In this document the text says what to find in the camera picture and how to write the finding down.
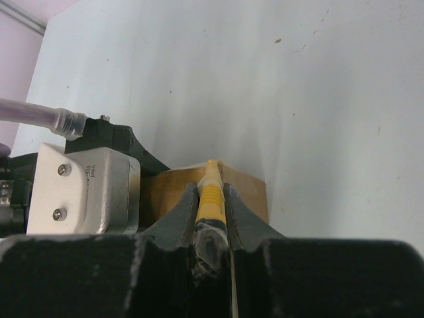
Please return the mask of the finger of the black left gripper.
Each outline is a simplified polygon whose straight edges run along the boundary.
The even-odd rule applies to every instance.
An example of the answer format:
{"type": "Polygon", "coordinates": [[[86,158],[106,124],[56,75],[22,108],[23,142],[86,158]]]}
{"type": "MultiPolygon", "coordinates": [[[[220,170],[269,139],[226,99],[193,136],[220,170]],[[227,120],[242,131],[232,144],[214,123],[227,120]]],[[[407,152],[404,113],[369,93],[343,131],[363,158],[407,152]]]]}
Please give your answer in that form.
{"type": "Polygon", "coordinates": [[[138,160],[143,176],[156,176],[162,172],[170,171],[167,165],[141,145],[131,128],[129,128],[129,134],[131,137],[129,156],[138,160]]]}

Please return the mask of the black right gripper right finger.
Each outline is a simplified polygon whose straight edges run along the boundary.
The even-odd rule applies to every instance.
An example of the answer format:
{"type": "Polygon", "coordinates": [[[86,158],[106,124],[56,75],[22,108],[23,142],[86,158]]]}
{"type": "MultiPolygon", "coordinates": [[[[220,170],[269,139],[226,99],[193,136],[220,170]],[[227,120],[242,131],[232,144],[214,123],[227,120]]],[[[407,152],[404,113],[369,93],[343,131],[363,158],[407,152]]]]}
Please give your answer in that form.
{"type": "Polygon", "coordinates": [[[397,240],[285,237],[224,186],[239,317],[422,317],[423,258],[397,240]]]}

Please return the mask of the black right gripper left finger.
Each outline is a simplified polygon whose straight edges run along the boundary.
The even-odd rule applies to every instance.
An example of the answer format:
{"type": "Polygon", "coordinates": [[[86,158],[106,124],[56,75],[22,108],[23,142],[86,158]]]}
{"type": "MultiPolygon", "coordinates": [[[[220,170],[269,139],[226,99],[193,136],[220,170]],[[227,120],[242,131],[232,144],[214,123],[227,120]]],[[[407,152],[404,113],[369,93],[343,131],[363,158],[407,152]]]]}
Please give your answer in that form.
{"type": "Polygon", "coordinates": [[[2,317],[187,317],[189,184],[141,233],[13,235],[1,243],[2,317]]]}

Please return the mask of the brown cardboard express box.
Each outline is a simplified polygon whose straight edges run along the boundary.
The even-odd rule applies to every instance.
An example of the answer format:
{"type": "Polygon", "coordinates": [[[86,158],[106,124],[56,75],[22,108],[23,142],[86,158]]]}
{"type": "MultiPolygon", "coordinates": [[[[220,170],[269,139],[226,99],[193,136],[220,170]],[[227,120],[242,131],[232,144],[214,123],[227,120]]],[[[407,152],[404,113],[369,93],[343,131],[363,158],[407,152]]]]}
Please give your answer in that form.
{"type": "MultiPolygon", "coordinates": [[[[223,183],[231,184],[244,203],[266,223],[269,222],[266,182],[218,161],[223,183]]],[[[140,182],[139,227],[147,228],[175,207],[187,184],[199,183],[205,164],[169,170],[140,182]]]]}

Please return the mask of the yellow utility knife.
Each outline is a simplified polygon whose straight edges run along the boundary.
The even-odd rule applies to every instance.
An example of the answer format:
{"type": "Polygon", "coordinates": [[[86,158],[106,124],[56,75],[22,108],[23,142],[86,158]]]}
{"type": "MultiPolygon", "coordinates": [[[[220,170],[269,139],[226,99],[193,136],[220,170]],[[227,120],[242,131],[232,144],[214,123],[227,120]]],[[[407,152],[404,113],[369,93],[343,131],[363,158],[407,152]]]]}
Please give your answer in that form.
{"type": "Polygon", "coordinates": [[[191,239],[191,273],[195,281],[219,279],[229,249],[223,181],[218,162],[209,160],[198,183],[199,205],[191,239]]]}

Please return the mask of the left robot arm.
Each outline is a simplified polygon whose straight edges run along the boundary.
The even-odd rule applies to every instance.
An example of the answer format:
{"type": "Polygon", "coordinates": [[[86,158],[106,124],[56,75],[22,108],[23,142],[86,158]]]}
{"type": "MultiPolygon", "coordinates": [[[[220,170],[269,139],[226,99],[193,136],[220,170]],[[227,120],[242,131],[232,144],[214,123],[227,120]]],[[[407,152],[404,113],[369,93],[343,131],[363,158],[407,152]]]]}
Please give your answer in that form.
{"type": "Polygon", "coordinates": [[[167,170],[127,126],[1,159],[1,236],[135,233],[143,176],[167,170]]]}

